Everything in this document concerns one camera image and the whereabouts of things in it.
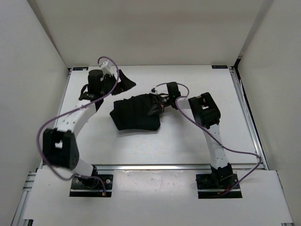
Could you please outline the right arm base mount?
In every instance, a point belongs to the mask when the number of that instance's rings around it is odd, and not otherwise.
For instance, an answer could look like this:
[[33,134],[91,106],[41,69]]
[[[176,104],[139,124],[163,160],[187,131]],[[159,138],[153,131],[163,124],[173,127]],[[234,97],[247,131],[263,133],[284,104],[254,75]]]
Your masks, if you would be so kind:
[[237,174],[221,183],[214,182],[211,174],[197,174],[196,183],[198,199],[236,199],[242,198],[242,193],[238,182]]

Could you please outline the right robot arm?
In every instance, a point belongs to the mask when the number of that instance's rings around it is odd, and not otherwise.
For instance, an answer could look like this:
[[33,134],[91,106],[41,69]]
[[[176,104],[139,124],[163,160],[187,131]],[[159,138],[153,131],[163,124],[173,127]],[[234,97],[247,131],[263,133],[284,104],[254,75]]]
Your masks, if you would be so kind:
[[210,93],[206,92],[197,97],[188,99],[190,109],[193,114],[193,120],[190,119],[180,108],[178,101],[182,96],[178,86],[185,85],[177,82],[165,83],[167,94],[159,94],[156,87],[152,88],[150,95],[153,97],[153,104],[148,112],[149,116],[159,115],[164,112],[167,106],[178,110],[186,119],[199,126],[205,136],[206,143],[210,154],[211,182],[216,188],[222,188],[233,175],[232,166],[226,157],[222,140],[220,136],[220,118],[221,112],[214,102]]

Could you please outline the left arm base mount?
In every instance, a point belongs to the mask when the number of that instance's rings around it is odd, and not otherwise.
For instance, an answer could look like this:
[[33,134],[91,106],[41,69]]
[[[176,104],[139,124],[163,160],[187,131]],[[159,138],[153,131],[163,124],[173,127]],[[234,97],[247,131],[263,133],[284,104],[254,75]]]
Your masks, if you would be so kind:
[[101,179],[73,178],[71,181],[70,197],[110,198],[113,187],[113,174],[103,174],[94,171],[94,176]]

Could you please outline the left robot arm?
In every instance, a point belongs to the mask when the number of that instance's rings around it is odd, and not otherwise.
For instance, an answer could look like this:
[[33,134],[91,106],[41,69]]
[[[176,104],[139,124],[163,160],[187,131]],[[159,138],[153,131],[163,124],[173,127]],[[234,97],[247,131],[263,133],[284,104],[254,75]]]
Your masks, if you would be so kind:
[[73,177],[82,178],[87,188],[94,188],[99,182],[96,168],[80,159],[76,138],[88,120],[97,113],[105,97],[128,91],[136,83],[120,69],[114,75],[107,67],[89,71],[87,80],[75,109],[67,113],[57,127],[43,132],[42,156],[56,175],[59,173],[55,167],[70,170]]

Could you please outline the black skirt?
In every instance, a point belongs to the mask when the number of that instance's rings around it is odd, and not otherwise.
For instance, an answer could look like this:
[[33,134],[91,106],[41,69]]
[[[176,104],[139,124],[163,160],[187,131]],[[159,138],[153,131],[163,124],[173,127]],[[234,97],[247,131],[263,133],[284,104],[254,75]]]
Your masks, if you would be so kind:
[[152,94],[141,94],[113,103],[110,116],[118,130],[140,129],[156,131],[160,127],[160,115],[148,116]]

